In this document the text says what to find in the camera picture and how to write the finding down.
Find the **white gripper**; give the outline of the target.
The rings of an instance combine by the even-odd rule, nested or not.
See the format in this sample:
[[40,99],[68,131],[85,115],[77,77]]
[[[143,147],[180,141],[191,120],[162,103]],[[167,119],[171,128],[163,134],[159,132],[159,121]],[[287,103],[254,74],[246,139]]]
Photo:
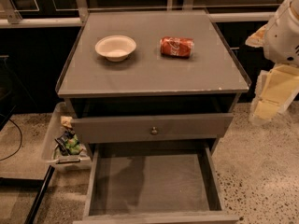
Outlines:
[[249,121],[264,125],[284,113],[299,93],[299,0],[285,0],[269,20],[250,35],[245,44],[262,48],[264,57],[276,64],[261,71],[251,102]]

